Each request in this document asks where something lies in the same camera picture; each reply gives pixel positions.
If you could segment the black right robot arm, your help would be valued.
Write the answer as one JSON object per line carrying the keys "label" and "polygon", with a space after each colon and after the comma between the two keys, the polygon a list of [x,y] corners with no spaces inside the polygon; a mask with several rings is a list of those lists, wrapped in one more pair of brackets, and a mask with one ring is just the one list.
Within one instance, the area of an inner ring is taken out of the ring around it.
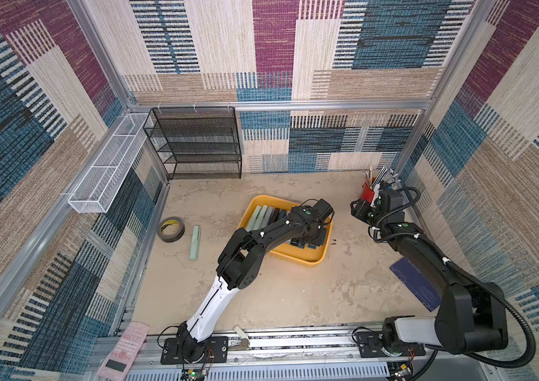
{"label": "black right robot arm", "polygon": [[[497,368],[522,368],[536,354],[534,333],[522,314],[505,298],[495,283],[469,274],[437,246],[413,222],[404,219],[402,190],[383,189],[374,202],[364,198],[350,204],[353,217],[368,225],[376,243],[386,243],[408,259],[431,283],[441,298],[435,317],[388,317],[382,326],[382,345],[401,352],[407,344],[423,344],[452,355],[466,355]],[[507,316],[519,324],[526,348],[515,360],[495,360],[484,352],[506,349],[509,344]]]}

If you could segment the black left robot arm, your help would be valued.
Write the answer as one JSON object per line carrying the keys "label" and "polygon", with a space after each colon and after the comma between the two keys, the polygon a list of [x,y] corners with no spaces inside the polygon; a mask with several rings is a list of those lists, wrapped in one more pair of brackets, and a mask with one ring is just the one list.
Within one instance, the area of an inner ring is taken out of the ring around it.
{"label": "black left robot arm", "polygon": [[324,199],[314,205],[293,206],[284,217],[258,230],[237,229],[218,258],[216,276],[204,301],[177,330],[177,353],[192,363],[206,352],[219,318],[240,291],[257,278],[268,252],[291,239],[304,243],[324,243],[334,210]]}

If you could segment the yellow plastic storage tray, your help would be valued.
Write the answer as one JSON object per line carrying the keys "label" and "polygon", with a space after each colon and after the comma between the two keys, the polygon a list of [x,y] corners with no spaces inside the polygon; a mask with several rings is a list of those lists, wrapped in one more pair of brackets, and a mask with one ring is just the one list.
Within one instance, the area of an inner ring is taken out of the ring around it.
{"label": "yellow plastic storage tray", "polygon": [[[299,205],[299,203],[270,195],[258,195],[254,197],[249,206],[247,206],[239,223],[239,228],[246,228],[252,217],[259,217],[263,206],[271,206],[274,209],[290,211],[296,205]],[[310,248],[307,244],[305,248],[301,249],[291,245],[290,242],[287,241],[284,244],[275,247],[272,251],[268,252],[268,254],[302,266],[314,267],[320,264],[326,256],[328,247],[331,244],[332,228],[332,222],[326,226],[327,234],[325,241],[321,246],[314,245]]]}

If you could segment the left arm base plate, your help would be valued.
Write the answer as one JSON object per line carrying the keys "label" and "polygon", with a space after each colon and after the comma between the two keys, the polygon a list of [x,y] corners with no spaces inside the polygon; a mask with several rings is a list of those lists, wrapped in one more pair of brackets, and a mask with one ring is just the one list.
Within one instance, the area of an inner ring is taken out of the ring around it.
{"label": "left arm base plate", "polygon": [[167,338],[161,345],[162,365],[189,364],[222,364],[226,363],[229,341],[226,336],[210,336],[204,341],[193,339],[184,341],[178,338]]}

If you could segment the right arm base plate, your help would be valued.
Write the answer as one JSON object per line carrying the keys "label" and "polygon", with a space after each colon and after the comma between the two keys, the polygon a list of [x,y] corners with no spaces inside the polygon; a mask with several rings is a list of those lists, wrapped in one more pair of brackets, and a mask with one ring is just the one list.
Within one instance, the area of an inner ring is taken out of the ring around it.
{"label": "right arm base plate", "polygon": [[353,338],[361,358],[423,357],[427,354],[422,344],[405,343],[380,331],[357,330],[353,332]]}

